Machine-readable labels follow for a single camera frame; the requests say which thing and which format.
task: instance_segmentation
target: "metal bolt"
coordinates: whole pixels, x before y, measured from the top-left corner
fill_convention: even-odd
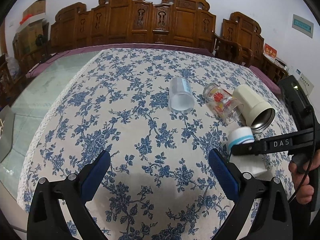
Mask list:
[[[274,177],[273,178],[273,181],[276,183],[276,184],[279,184],[281,182],[281,180],[278,178],[278,177]]]
[[[40,183],[40,184],[44,184],[44,183],[45,183],[45,178],[39,179],[39,183]]]
[[[243,174],[243,177],[245,178],[245,179],[251,179],[251,174],[250,173],[248,173],[248,172],[245,172],[244,174]]]
[[[70,174],[70,175],[68,176],[68,179],[69,179],[69,180],[74,180],[76,177],[77,177],[77,175],[74,174],[74,173],[72,173],[72,174]]]

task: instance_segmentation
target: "cream thermos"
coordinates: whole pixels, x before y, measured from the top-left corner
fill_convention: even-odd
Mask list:
[[[276,110],[248,85],[236,87],[232,95],[243,104],[242,115],[253,133],[261,133],[273,122]]]

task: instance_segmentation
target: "tablecloth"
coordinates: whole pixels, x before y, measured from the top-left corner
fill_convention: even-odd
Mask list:
[[[195,107],[168,109],[169,82],[188,79]],[[210,239],[230,213],[207,159],[212,148],[228,158],[226,125],[205,104],[202,91],[215,82],[232,92],[247,84],[279,110],[257,139],[296,130],[293,119],[249,69],[219,59],[159,49],[107,49],[70,82],[40,125],[20,178],[17,202],[27,212],[38,179],[65,179],[91,163],[101,150],[111,166],[86,204],[108,239]],[[293,192],[285,152],[264,156],[270,176]],[[72,235],[80,237],[66,205]],[[252,206],[247,227],[258,202]]]

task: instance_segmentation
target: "white lace edge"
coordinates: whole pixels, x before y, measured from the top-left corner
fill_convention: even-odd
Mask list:
[[[24,209],[24,192],[26,189],[26,183],[27,183],[27,177],[29,173],[29,168],[33,159],[33,155],[36,150],[36,146],[39,143],[45,128],[47,127],[49,121],[53,117],[54,113],[56,112],[58,106],[62,103],[63,98],[66,96],[66,94],[69,92],[70,88],[76,83],[78,78],[83,74],[83,72],[88,68],[88,66],[93,63],[105,50],[100,51],[96,56],[94,56],[92,59],[88,61],[87,64],[85,64],[82,69],[78,71],[78,73],[70,80],[68,85],[63,89],[63,91],[58,95],[54,103],[51,105],[50,109],[44,116],[42,122],[40,123],[38,130],[36,131],[35,135],[33,136],[33,139],[29,145],[29,149],[26,153],[26,157],[23,162],[20,179],[19,179],[19,185],[18,185],[18,194],[17,194],[17,203],[18,205]]]

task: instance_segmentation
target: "hand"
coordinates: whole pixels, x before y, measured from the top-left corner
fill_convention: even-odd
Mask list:
[[[303,169],[307,170],[308,165],[309,165],[309,162],[306,162],[303,165]],[[310,171],[318,168],[319,166],[320,166],[320,150],[317,150],[315,153],[315,156],[313,158],[312,165],[310,167]],[[289,171],[291,172],[294,189],[297,189],[300,182],[302,181],[304,174],[298,173],[297,165],[293,162],[289,163]],[[315,191],[315,189],[311,185],[309,185],[309,181],[310,181],[309,175],[307,175],[301,188],[299,189],[299,191],[296,194],[296,199],[297,199],[298,203],[300,203],[302,205],[308,204],[311,201],[312,195]]]

